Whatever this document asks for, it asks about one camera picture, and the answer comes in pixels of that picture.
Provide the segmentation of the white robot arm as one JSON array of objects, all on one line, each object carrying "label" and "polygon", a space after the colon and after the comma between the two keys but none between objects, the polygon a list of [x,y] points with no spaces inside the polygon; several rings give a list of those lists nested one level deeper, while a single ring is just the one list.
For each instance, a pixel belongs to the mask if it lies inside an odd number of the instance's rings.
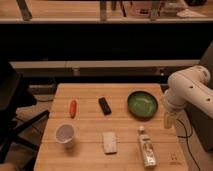
[{"label": "white robot arm", "polygon": [[213,90],[207,87],[211,74],[207,68],[195,65],[172,73],[168,78],[169,88],[162,96],[164,128],[170,129],[188,103],[199,108],[213,119]]}]

